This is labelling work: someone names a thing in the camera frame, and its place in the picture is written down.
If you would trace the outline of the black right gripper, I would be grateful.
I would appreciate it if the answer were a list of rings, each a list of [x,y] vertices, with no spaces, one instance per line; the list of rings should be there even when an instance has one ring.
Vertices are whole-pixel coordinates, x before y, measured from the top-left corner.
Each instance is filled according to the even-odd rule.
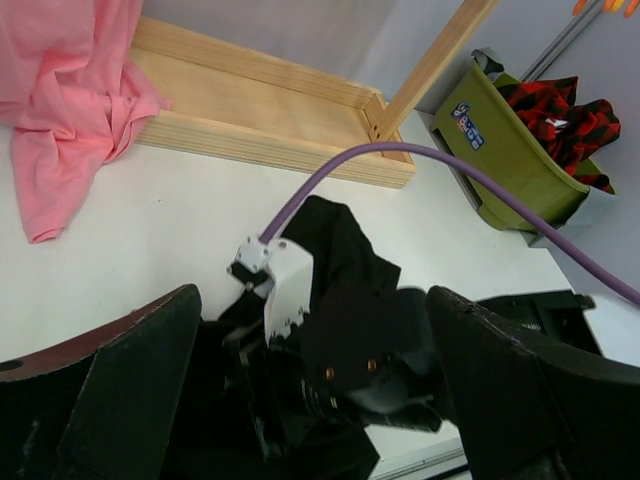
[[[443,374],[427,294],[356,286],[270,333],[265,317],[222,341],[233,388],[265,457],[291,455],[319,425],[440,430]]]

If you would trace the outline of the pink t-shirt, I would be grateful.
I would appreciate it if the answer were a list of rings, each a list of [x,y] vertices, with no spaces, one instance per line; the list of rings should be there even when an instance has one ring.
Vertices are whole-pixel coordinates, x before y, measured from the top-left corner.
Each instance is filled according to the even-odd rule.
[[[31,244],[59,237],[97,171],[170,106],[129,57],[142,6],[1,4],[1,121],[13,129],[14,184]]]

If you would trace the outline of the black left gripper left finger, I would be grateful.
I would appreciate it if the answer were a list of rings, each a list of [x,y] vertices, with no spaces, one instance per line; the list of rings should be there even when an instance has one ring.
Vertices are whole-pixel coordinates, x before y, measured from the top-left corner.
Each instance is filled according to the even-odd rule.
[[[2,478],[158,478],[200,315],[187,284],[2,362]]]

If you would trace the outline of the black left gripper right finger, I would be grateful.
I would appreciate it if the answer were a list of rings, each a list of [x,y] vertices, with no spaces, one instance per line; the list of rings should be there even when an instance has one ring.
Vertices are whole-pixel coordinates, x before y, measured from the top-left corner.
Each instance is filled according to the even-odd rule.
[[[435,286],[427,316],[475,479],[636,479],[639,369]]]

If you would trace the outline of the grey button shirt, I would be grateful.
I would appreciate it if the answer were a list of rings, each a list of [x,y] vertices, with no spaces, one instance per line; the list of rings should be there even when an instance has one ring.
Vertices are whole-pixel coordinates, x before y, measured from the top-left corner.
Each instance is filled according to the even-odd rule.
[[[494,58],[492,50],[476,49],[473,51],[472,56],[493,83],[497,83],[501,76],[506,74],[503,65]],[[591,157],[581,164],[579,171],[581,173],[602,173]],[[616,201],[615,191],[612,194],[608,194],[600,189],[588,187],[589,194],[587,199],[566,223],[560,226],[550,224],[569,239],[576,237],[583,230],[600,220]]]

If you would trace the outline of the orange plastic hanger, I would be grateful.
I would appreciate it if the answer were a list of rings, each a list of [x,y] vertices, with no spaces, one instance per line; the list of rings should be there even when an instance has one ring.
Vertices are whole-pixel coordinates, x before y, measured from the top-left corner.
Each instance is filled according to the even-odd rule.
[[[624,18],[631,18],[639,9],[640,0],[577,0],[572,9],[572,15],[578,16],[595,7],[597,11],[605,13],[620,12]]]

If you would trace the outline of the green plastic basket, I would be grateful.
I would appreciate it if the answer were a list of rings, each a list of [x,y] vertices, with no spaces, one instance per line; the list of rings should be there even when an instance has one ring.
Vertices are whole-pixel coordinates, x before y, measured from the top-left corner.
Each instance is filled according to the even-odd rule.
[[[456,157],[490,177],[553,226],[587,199],[589,187],[560,168],[476,61],[434,114],[431,130]]]

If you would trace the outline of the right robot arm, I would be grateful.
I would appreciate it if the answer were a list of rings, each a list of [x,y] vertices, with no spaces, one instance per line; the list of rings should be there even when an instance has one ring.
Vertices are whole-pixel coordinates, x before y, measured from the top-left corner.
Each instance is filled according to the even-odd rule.
[[[459,428],[473,471],[502,478],[550,455],[556,404],[532,361],[489,368],[470,395],[464,366],[497,350],[486,327],[505,319],[590,353],[591,299],[570,291],[501,296],[465,307],[449,291],[378,285],[313,289],[273,326],[263,298],[242,295],[219,318],[222,344],[265,454],[336,471],[382,460],[368,428]]]

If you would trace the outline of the wooden rack frame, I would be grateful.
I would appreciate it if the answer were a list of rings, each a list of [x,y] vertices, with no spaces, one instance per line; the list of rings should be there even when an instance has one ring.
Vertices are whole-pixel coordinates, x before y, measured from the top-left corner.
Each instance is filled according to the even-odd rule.
[[[466,0],[391,101],[377,89],[160,20],[130,55],[171,106],[139,141],[312,173],[342,150],[398,140],[399,126],[494,9]]]

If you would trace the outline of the red black plaid shirt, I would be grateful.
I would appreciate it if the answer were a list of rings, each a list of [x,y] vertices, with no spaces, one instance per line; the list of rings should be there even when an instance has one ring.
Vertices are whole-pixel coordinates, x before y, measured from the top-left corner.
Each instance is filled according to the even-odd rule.
[[[507,84],[498,92],[546,153],[580,183],[614,192],[605,174],[581,173],[581,164],[620,138],[621,123],[611,103],[578,104],[577,76]]]

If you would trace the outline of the aluminium corner profile right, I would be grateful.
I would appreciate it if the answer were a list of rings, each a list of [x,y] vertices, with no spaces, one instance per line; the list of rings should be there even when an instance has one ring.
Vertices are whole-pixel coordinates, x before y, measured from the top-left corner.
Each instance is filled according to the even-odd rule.
[[[521,82],[539,79],[561,57],[561,55],[577,40],[601,14],[595,7],[574,16],[565,28],[543,50],[530,67],[521,75]]]

